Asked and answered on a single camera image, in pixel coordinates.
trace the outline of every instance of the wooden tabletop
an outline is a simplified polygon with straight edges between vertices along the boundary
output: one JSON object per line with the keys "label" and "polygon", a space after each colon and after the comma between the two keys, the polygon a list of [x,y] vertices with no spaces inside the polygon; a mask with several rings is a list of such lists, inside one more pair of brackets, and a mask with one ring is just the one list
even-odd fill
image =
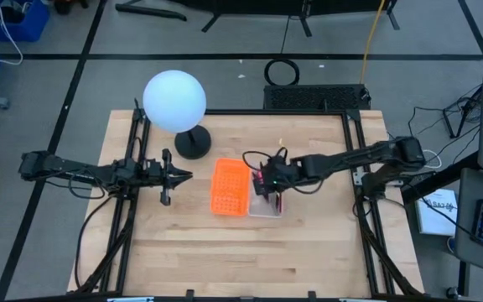
{"label": "wooden tabletop", "polygon": [[[100,164],[124,157],[131,117],[131,111],[111,113]],[[361,117],[366,144],[387,140],[381,112],[361,112]],[[124,294],[183,296],[194,289],[197,296],[306,297],[314,290],[322,298],[369,297],[349,171],[333,174],[314,195],[287,190],[280,219],[210,212],[210,178],[218,158],[240,159],[247,150],[274,154],[280,138],[290,157],[345,152],[340,118],[209,115],[200,125],[210,131],[212,148],[195,161],[178,156],[172,133],[151,128],[147,158],[161,159],[161,150],[169,148],[173,164],[194,177],[171,191],[171,206],[160,204],[159,188],[140,190]],[[353,124],[351,131],[356,143]],[[387,197],[402,200],[398,189],[388,189]],[[87,214],[100,202],[91,200]],[[96,213],[85,231],[81,280],[106,252],[114,206],[110,202]],[[379,207],[391,259],[423,290],[404,209],[385,201]],[[377,256],[374,264],[384,292]],[[71,279],[69,289],[74,287]]]}

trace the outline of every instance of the black lamp stand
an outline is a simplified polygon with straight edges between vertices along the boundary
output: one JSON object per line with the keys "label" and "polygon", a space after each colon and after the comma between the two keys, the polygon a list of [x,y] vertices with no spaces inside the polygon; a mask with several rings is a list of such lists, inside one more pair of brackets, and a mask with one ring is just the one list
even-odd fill
{"label": "black lamp stand", "polygon": [[210,151],[210,133],[206,128],[197,125],[189,131],[176,134],[174,146],[183,158],[200,159]]}

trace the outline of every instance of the cable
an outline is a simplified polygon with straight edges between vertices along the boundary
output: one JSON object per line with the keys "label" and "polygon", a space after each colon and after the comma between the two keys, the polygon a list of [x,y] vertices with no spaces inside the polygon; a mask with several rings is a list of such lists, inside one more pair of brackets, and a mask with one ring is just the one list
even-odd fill
{"label": "cable", "polygon": [[320,179],[319,180],[319,183],[318,183],[318,186],[316,187],[316,189],[314,190],[311,190],[311,191],[305,191],[305,190],[301,190],[299,189],[297,186],[293,185],[285,176],[284,176],[284,180],[286,180],[286,183],[293,189],[295,190],[296,192],[298,193],[301,193],[301,194],[305,194],[305,195],[311,195],[311,194],[314,194],[316,192],[319,191],[319,189],[322,188],[322,185],[324,185],[324,180]]}
{"label": "cable", "polygon": [[429,204],[429,202],[426,201],[426,199],[421,196],[420,192],[418,192],[417,188],[414,187],[414,185],[410,185],[408,184],[411,189],[413,189],[416,193],[417,193],[417,196],[420,200],[423,201],[424,204],[426,204],[426,206],[432,210],[432,211],[436,211],[438,214],[440,214],[441,216],[443,216],[446,220],[450,221],[450,223],[452,223],[453,225],[455,225],[456,227],[458,227],[461,231],[465,232],[465,234],[469,235],[469,236],[472,236],[471,233],[465,229],[464,227],[460,226],[456,221],[452,220],[452,218],[448,217],[446,214],[444,214],[442,211],[439,211],[437,210],[436,208],[434,208],[432,205]]}
{"label": "cable", "polygon": [[269,154],[265,154],[264,152],[261,152],[261,151],[252,151],[252,150],[250,150],[250,151],[246,151],[246,152],[242,153],[242,154],[241,154],[241,159],[243,160],[243,162],[244,162],[244,163],[247,165],[247,167],[249,167],[249,168],[251,168],[252,170],[255,170],[255,171],[257,171],[257,172],[260,172],[261,170],[260,170],[260,169],[258,169],[258,168],[255,168],[255,167],[251,166],[251,165],[250,165],[250,164],[247,162],[247,160],[246,160],[246,158],[245,158],[245,157],[246,157],[246,155],[248,155],[248,154],[258,154],[258,155],[266,156],[268,159],[270,159],[270,158],[272,157],[271,155],[269,155]]}
{"label": "cable", "polygon": [[21,65],[23,62],[23,54],[20,51],[20,48],[16,45],[16,42],[14,42],[13,38],[11,37],[10,33],[8,32],[7,25],[5,25],[5,20],[3,19],[3,11],[1,9],[1,4],[0,4],[0,19],[1,19],[1,30],[7,36],[7,38],[10,40],[10,42],[13,44],[14,48],[16,51],[18,51],[20,55],[20,60],[18,62],[11,62],[7,60],[0,60],[1,63],[9,64],[9,65]]}
{"label": "cable", "polygon": [[476,138],[476,135],[478,135],[478,133],[480,132],[480,129],[478,129],[475,133],[475,135],[473,135],[473,138],[470,139],[470,141],[465,145],[465,148],[463,148],[459,153],[458,155],[456,155],[456,157],[454,157],[454,160],[452,161],[452,164],[454,164],[456,162],[456,159],[458,159],[458,157],[469,147],[469,145],[475,140]]}
{"label": "cable", "polygon": [[370,29],[370,34],[368,35],[368,40],[366,42],[366,47],[365,47],[365,55],[363,55],[362,57],[362,71],[361,71],[361,79],[359,80],[359,84],[365,83],[366,63],[368,58],[368,52],[370,51],[370,43],[372,42],[372,37],[374,36],[374,32],[376,31],[377,21],[379,20],[379,17],[382,15],[382,10],[384,5],[385,5],[385,0],[382,0],[382,2],[379,4],[379,8],[377,9],[377,15],[376,15],[376,19],[374,19],[374,24],[372,25],[372,28]]}
{"label": "cable", "polygon": [[80,261],[81,239],[83,238],[85,227],[89,223],[89,220],[92,218],[92,216],[95,215],[112,198],[113,196],[107,197],[106,200],[104,200],[99,206],[97,206],[94,210],[92,210],[91,214],[89,214],[89,216],[85,219],[85,221],[83,222],[83,225],[81,226],[80,235],[77,238],[77,249],[75,250],[75,262],[74,262],[74,281],[75,281],[75,286],[77,286],[77,288],[81,287],[80,278],[78,276],[78,266]]}
{"label": "cable", "polygon": [[[59,185],[59,184],[56,184],[56,183],[51,182],[49,180],[46,180],[46,184],[53,185],[53,186],[56,186],[58,188],[69,189],[68,185]],[[73,187],[73,189],[74,190],[92,190],[91,188],[86,188],[86,187]]]}
{"label": "cable", "polygon": [[101,195],[99,196],[87,196],[87,195],[79,195],[77,193],[75,193],[74,191],[74,187],[72,186],[72,180],[74,180],[75,176],[77,174],[73,174],[69,179],[68,179],[68,190],[70,191],[70,193],[74,196],[74,197],[77,197],[77,198],[81,198],[81,199],[87,199],[87,200],[100,200],[102,198],[104,198],[106,196],[106,191],[104,190],[104,187],[101,185],[101,181],[87,168],[85,169],[82,169],[79,173],[85,173],[87,172],[91,177],[92,179],[95,181],[96,183],[96,186],[98,188],[100,188],[100,191],[101,191]]}
{"label": "cable", "polygon": [[404,206],[404,205],[403,205],[403,203],[402,203],[402,202],[400,202],[400,201],[397,201],[397,200],[392,200],[392,199],[390,199],[390,198],[386,198],[386,197],[383,197],[383,198],[381,198],[380,200],[386,200],[386,201],[389,201],[389,202],[391,202],[391,203],[393,203],[393,204],[395,204],[395,205],[398,205],[398,206],[402,207],[404,210],[406,209],[406,206]]}
{"label": "cable", "polygon": [[434,157],[432,157],[432,159],[438,159],[439,160],[439,164],[436,165],[436,166],[429,166],[429,165],[424,165],[425,168],[430,168],[430,169],[439,169],[441,168],[441,166],[443,165],[443,160],[441,160],[441,158],[439,157],[439,155],[437,153],[435,153],[434,151],[432,150],[429,150],[429,149],[426,149],[426,150],[423,150],[423,153],[424,152],[428,152],[428,153],[431,153],[434,155]]}
{"label": "cable", "polygon": [[[357,215],[357,212],[356,212],[356,206],[357,206],[357,201],[353,203],[353,206],[351,207],[351,212],[353,213],[353,216],[359,218],[359,215]],[[368,211],[365,213],[363,217],[367,217],[368,214],[370,214],[371,212],[372,212],[372,208],[368,209]]]}
{"label": "cable", "polygon": [[[451,116],[451,115],[453,115],[453,114],[455,114],[455,113],[457,113],[457,112],[461,112],[461,107],[459,107],[459,106],[458,106],[458,110],[455,110],[455,111],[450,111],[449,109],[450,109],[451,107],[454,107],[454,106],[456,106],[456,105],[459,105],[459,104],[460,104],[460,102],[462,102],[462,100],[463,100],[464,96],[466,96],[466,95],[470,94],[470,93],[471,93],[471,92],[472,92],[474,89],[476,89],[476,88],[478,88],[478,87],[480,87],[480,86],[481,86],[481,84],[479,84],[479,85],[477,85],[477,86],[475,86],[475,87],[471,88],[469,91],[467,91],[466,93],[464,93],[463,95],[461,95],[461,96],[458,98],[458,100],[457,100],[457,101],[455,101],[454,103],[452,103],[450,106],[446,107],[446,109],[438,109],[438,108],[422,108],[422,107],[419,107],[419,109],[426,109],[426,110],[429,110],[429,111],[441,111],[441,112],[442,112],[443,110],[446,110],[447,112],[450,112],[450,114],[448,115],[448,117],[449,117],[449,116]],[[409,122],[411,122],[411,121],[413,120],[413,118],[414,118],[414,117],[415,117],[415,109],[413,109],[413,116],[411,117],[411,119],[409,120]],[[418,135],[420,135],[420,134],[421,134],[421,133],[423,133],[424,131],[426,131],[426,130],[428,130],[428,129],[430,129],[430,128],[433,128],[435,125],[437,125],[437,123],[438,123],[438,122],[441,122],[441,121],[443,121],[443,120],[444,120],[444,117],[441,117],[440,119],[438,119],[437,121],[435,121],[435,122],[434,122],[434,123],[432,123],[431,125],[427,126],[426,128],[422,129],[421,131],[419,131],[419,132],[418,132],[417,134],[415,134],[414,136],[415,136],[415,137],[417,137]]]}
{"label": "cable", "polygon": [[457,138],[457,139],[455,139],[455,140],[451,141],[450,143],[447,143],[447,144],[446,144],[446,145],[445,145],[445,146],[444,146],[444,147],[441,149],[441,151],[439,151],[439,152],[437,153],[437,156],[441,155],[441,154],[443,153],[443,151],[444,151],[444,150],[445,150],[445,149],[446,149],[448,146],[450,146],[451,144],[453,144],[453,143],[455,143],[455,142],[459,141],[459,140],[460,140],[460,139],[462,139],[462,138],[463,138],[465,135],[467,135],[467,134],[469,134],[469,133],[473,132],[473,130],[477,129],[479,126],[480,126],[480,125],[477,125],[477,126],[473,127],[471,130],[467,131],[466,133],[463,133],[463,134],[462,134],[462,135],[461,135],[459,138]]}
{"label": "cable", "polygon": [[288,25],[290,24],[290,16],[288,16],[288,20],[286,21],[286,29],[284,30],[284,37],[283,37],[283,46],[281,46],[281,54],[284,50],[284,43],[286,42],[286,34],[288,33]]}
{"label": "cable", "polygon": [[438,109],[438,108],[426,108],[426,107],[418,107],[418,106],[413,107],[413,115],[411,116],[411,118],[409,118],[409,121],[408,121],[409,134],[411,134],[411,136],[414,136],[413,130],[411,129],[411,122],[413,121],[413,119],[417,115],[417,109],[418,110],[424,110],[424,111],[437,111],[437,112],[443,111],[443,109]]}

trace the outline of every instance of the orange basket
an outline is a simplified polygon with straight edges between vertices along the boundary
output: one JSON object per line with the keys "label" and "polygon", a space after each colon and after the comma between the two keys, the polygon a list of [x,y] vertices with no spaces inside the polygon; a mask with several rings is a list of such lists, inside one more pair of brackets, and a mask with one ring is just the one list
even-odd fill
{"label": "orange basket", "polygon": [[245,216],[249,208],[249,167],[240,159],[218,159],[211,181],[214,214]]}

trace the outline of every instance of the floor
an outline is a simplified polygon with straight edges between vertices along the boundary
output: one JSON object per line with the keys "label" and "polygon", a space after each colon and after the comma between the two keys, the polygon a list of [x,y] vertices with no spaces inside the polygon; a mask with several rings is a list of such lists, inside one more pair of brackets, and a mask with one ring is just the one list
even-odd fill
{"label": "floor", "polygon": [[[26,54],[24,63],[0,68],[0,96],[11,102],[8,110],[0,110],[0,277],[34,187],[16,173],[21,153],[50,146],[62,157],[95,163],[109,111],[132,108],[133,98],[141,98],[147,81],[162,70],[185,70],[199,79],[208,108],[262,107],[264,66],[281,52],[297,54],[299,84],[357,83],[375,16],[312,17],[312,38],[304,36],[298,20],[286,17],[223,16],[203,34],[200,28],[209,13],[148,1],[186,14],[189,21],[183,23],[119,13],[114,3],[120,2],[90,0],[89,9],[75,6],[69,16],[52,12],[39,42],[19,44]],[[478,25],[476,35],[464,7]],[[365,82],[372,108],[383,111],[392,135],[401,135],[409,133],[413,106],[443,108],[480,84],[483,1],[400,0],[394,13],[401,30],[394,30],[382,16]],[[9,44],[0,43],[0,54],[15,59],[12,53]],[[292,76],[289,69],[272,68],[278,83]],[[418,112],[413,132],[440,117],[440,112]],[[451,120],[457,123],[458,115]],[[465,131],[474,126],[466,124]],[[441,169],[474,133],[441,154]],[[418,137],[424,148],[435,152],[449,142],[441,122]],[[476,146],[474,140],[461,157]],[[8,299],[65,292],[85,209],[86,203],[66,190],[44,188]],[[418,235],[414,215],[410,222],[424,287],[443,296],[444,289],[457,284],[459,262],[446,252],[445,238]],[[472,270],[470,296],[483,300],[482,269]]]}

